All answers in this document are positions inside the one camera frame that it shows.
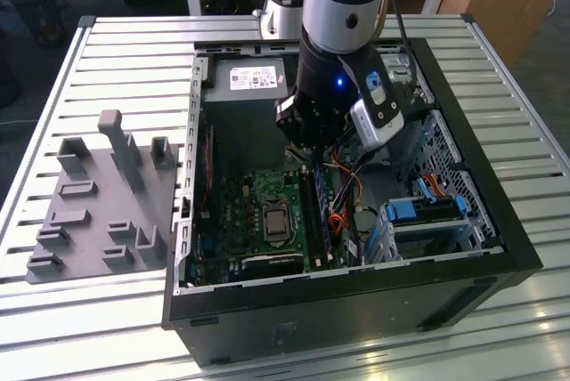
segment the power supply label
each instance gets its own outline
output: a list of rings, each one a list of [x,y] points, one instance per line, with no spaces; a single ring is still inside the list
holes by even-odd
[[[232,68],[230,90],[271,89],[277,87],[275,67]]]

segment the open computer tower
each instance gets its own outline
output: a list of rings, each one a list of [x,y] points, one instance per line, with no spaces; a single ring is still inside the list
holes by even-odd
[[[409,80],[401,42],[378,50]],[[196,45],[163,324],[200,366],[450,326],[542,267],[427,42],[411,50],[429,112],[361,171],[339,231],[320,212],[358,139],[314,168],[275,125],[298,44]]]

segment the green circuit board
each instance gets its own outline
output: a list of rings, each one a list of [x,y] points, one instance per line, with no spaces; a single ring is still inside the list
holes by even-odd
[[[281,246],[264,240],[263,205],[286,201],[290,237]],[[221,201],[219,251],[232,257],[274,252],[296,252],[306,256],[305,226],[296,172],[257,172],[226,177]]]
[[[330,171],[323,171],[325,190],[330,199],[334,190]],[[268,240],[267,217],[271,207],[286,207],[288,234],[282,241]],[[303,219],[303,206],[297,170],[255,172],[222,179],[216,235],[203,236],[200,242],[199,272],[202,284],[232,281],[229,268],[244,258],[256,255],[302,254],[304,272],[309,272],[310,255]],[[346,262],[344,247],[333,249],[329,268]]]

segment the motherboard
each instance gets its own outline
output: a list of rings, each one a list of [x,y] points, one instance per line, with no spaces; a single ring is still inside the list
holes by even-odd
[[[315,249],[321,235],[307,230],[306,170],[264,171],[221,179],[217,228],[199,238],[198,277],[203,284],[252,280],[324,268]],[[330,172],[325,192],[334,197]],[[341,248],[329,266],[346,263]]]

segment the white table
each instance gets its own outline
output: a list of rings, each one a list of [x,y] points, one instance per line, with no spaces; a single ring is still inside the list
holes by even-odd
[[[258,38],[250,18],[97,19],[79,28],[0,212],[0,379],[552,379],[570,366],[570,172],[478,27],[405,19],[425,37],[544,263],[452,328],[200,369],[159,324],[165,272],[30,286],[23,281],[60,166],[63,135],[89,148],[101,109],[139,145],[166,135],[183,156],[193,42]],[[383,36],[398,37],[393,18]]]

